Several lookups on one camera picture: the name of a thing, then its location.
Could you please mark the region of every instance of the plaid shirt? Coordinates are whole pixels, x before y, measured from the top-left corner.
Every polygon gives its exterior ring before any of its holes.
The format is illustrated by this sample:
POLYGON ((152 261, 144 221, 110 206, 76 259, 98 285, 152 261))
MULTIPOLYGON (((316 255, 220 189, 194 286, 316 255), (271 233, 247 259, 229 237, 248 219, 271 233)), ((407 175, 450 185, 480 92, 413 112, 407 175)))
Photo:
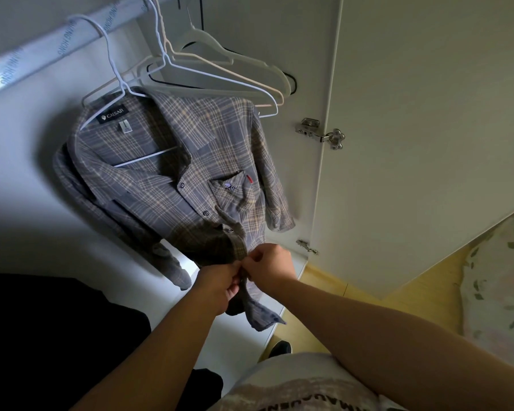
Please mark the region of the plaid shirt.
MULTIPOLYGON (((250 101, 145 93, 150 98, 128 94, 115 104, 120 119, 95 118, 80 131, 111 96, 91 104, 55 155, 55 171, 79 206, 182 289, 191 279, 162 238, 205 266, 244 258, 264 242, 265 220, 273 231, 294 227, 250 101)), ((243 279, 239 294, 231 305, 241 302, 256 330, 282 322, 256 301, 261 292, 253 283, 243 279)))

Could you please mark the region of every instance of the hand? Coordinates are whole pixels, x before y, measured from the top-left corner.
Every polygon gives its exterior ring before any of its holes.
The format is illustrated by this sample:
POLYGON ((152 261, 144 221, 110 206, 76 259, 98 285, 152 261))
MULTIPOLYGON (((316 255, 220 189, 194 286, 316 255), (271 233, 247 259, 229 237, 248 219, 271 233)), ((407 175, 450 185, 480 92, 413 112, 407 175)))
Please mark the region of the hand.
POLYGON ((260 290, 274 297, 281 283, 297 281, 291 253, 277 244, 261 244, 242 260, 249 279, 260 290))
POLYGON ((241 266, 240 261, 234 261, 232 264, 204 267, 198 272, 196 282, 190 291, 204 297, 202 300, 209 301, 215 315, 219 316, 226 311, 228 302, 240 290, 238 272, 241 266))

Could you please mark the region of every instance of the wardrobe door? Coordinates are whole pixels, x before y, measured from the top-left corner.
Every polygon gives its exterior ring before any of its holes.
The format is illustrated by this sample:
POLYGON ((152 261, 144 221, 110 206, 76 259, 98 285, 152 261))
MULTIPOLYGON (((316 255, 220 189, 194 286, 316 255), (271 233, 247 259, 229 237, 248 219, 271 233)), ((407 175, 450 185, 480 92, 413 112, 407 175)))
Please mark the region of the wardrobe door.
POLYGON ((382 297, 514 211, 514 0, 339 11, 310 262, 382 297))

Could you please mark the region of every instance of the chest pocket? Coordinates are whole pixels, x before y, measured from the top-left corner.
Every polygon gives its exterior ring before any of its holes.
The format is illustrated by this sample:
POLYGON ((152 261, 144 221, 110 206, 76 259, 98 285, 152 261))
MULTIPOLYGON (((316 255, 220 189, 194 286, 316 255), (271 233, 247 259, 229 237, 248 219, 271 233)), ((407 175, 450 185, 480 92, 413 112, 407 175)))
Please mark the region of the chest pocket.
POLYGON ((208 184, 219 206, 226 212, 251 209, 261 193, 259 183, 251 183, 243 171, 228 179, 208 180, 208 184))

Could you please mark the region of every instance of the cabinet hinge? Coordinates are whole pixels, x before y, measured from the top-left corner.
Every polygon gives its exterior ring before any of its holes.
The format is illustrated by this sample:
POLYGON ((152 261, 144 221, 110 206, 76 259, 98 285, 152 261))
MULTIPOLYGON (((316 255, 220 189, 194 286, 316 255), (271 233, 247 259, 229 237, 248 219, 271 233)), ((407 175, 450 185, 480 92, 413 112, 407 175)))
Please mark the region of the cabinet hinge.
POLYGON ((320 255, 320 253, 316 249, 312 249, 312 248, 310 248, 308 246, 308 242, 307 241, 303 241, 302 239, 297 239, 297 241, 295 241, 295 243, 298 246, 303 247, 304 249, 306 249, 307 252, 311 252, 314 255, 320 255))
POLYGON ((312 138, 318 142, 328 142, 332 150, 341 150, 343 144, 341 143, 345 139, 345 135, 339 129, 334 129, 333 132, 324 134, 320 132, 320 121, 312 118, 305 118, 300 124, 295 126, 295 131, 300 134, 312 138))

